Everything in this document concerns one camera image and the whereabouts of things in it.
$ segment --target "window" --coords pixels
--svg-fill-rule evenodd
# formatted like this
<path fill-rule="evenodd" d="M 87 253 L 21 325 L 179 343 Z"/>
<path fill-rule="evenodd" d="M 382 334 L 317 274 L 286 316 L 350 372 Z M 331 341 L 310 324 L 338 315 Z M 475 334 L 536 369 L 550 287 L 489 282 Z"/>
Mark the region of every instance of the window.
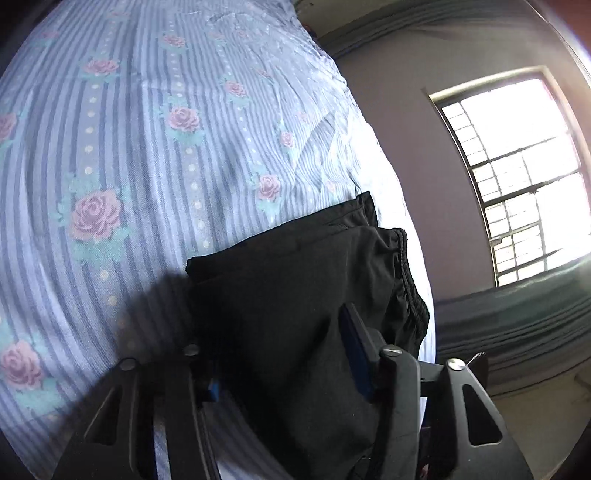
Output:
<path fill-rule="evenodd" d="M 499 285 L 591 251 L 585 177 L 571 128 L 541 73 L 437 106 L 476 187 Z"/>

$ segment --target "pink rose print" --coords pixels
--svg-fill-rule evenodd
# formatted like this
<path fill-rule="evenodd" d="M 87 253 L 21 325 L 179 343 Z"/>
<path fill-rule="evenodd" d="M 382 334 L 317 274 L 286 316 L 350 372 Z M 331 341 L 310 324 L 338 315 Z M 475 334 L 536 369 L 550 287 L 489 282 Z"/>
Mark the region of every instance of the pink rose print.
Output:
<path fill-rule="evenodd" d="M 233 80 L 226 81 L 226 91 L 240 98 L 246 96 L 246 89 L 240 83 L 234 82 Z"/>
<path fill-rule="evenodd" d="M 168 45 L 173 47 L 182 48 L 187 44 L 187 41 L 183 37 L 177 37 L 176 35 L 165 35 L 162 37 Z"/>
<path fill-rule="evenodd" d="M 98 190 L 76 202 L 70 223 L 70 235 L 77 240 L 109 238 L 121 224 L 121 202 L 113 190 Z"/>
<path fill-rule="evenodd" d="M 17 124 L 17 115 L 9 113 L 7 115 L 0 115 L 0 142 L 10 137 L 12 129 Z"/>
<path fill-rule="evenodd" d="M 279 191 L 281 190 L 281 183 L 277 175 L 261 175 L 259 177 L 259 189 L 256 193 L 261 200 L 269 200 L 273 202 Z"/>
<path fill-rule="evenodd" d="M 119 68 L 119 60 L 91 60 L 84 65 L 83 70 L 96 77 L 114 73 Z"/>
<path fill-rule="evenodd" d="M 174 128 L 175 130 L 193 133 L 199 128 L 201 119 L 197 115 L 196 110 L 184 106 L 176 106 L 168 114 L 168 124 L 170 128 Z"/>
<path fill-rule="evenodd" d="M 6 382 L 16 390 L 41 388 L 43 371 L 39 356 L 31 345 L 20 340 L 9 345 L 0 356 L 0 369 Z"/>
<path fill-rule="evenodd" d="M 55 31 L 55 30 L 45 30 L 41 34 L 41 38 L 43 38 L 45 40 L 53 40 L 54 38 L 57 38 L 59 36 L 60 36 L 60 33 L 58 31 Z"/>
<path fill-rule="evenodd" d="M 279 141 L 285 148 L 294 148 L 296 146 L 296 138 L 291 132 L 283 132 Z"/>

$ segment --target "wrinkled fabric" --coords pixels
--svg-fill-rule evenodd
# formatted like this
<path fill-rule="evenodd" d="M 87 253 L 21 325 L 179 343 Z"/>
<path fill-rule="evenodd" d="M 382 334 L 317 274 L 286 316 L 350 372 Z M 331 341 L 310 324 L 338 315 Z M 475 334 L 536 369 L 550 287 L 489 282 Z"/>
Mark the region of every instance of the wrinkled fabric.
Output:
<path fill-rule="evenodd" d="M 0 79 L 0 428 L 20 458 L 49 478 L 109 368 L 187 342 L 186 259 L 366 190 L 432 312 L 398 179 L 287 0 L 63 0 Z M 208 412 L 225 480 L 287 478 L 227 395 Z"/>
<path fill-rule="evenodd" d="M 428 310 L 406 247 L 402 229 L 378 228 L 366 192 L 187 263 L 200 345 L 297 479 L 344 480 L 376 436 L 379 408 L 355 387 L 341 306 L 418 354 Z"/>

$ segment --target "bolt head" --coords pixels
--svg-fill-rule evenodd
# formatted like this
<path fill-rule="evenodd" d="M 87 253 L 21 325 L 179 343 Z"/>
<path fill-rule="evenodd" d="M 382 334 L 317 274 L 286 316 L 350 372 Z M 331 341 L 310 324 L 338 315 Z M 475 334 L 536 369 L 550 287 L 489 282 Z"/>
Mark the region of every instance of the bolt head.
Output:
<path fill-rule="evenodd" d="M 392 345 L 386 345 L 384 348 L 382 348 L 382 353 L 385 356 L 395 357 L 398 355 L 402 355 L 402 350 Z"/>
<path fill-rule="evenodd" d="M 459 358 L 450 358 L 447 361 L 447 366 L 449 368 L 451 368 L 452 370 L 455 370 L 456 372 L 459 372 L 459 371 L 464 370 L 466 368 L 466 364 L 464 363 L 464 360 L 461 360 Z"/>

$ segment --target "wall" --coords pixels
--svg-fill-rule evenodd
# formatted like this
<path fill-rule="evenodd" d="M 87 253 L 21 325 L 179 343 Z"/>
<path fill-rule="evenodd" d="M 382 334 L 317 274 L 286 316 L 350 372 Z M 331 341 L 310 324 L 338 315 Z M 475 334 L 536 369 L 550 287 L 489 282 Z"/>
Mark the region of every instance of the wall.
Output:
<path fill-rule="evenodd" d="M 494 280 L 475 192 L 427 93 L 544 64 L 583 132 L 591 133 L 584 77 L 554 33 L 531 17 L 525 24 L 510 19 L 404 30 L 337 62 L 400 178 L 435 300 L 486 290 Z"/>

